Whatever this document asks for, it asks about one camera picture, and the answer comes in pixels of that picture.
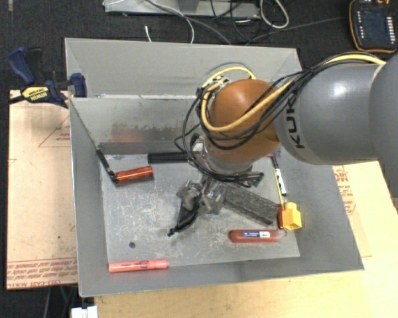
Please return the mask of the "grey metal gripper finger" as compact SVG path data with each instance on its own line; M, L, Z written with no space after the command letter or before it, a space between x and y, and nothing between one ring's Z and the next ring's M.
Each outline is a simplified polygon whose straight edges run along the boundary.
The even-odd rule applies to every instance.
M176 220L176 225L168 231L168 233L167 233L168 237L171 237L172 235L175 235L176 233L180 233L180 232L182 232L184 230L184 226L185 226L184 219L185 219L185 216L186 216L186 209L184 208L184 204L181 203L180 204L180 209L178 211L178 217L177 217L177 220Z
M198 216L198 210L197 209L193 209L191 211L186 210L186 216L184 219L184 229L189 228L196 220Z

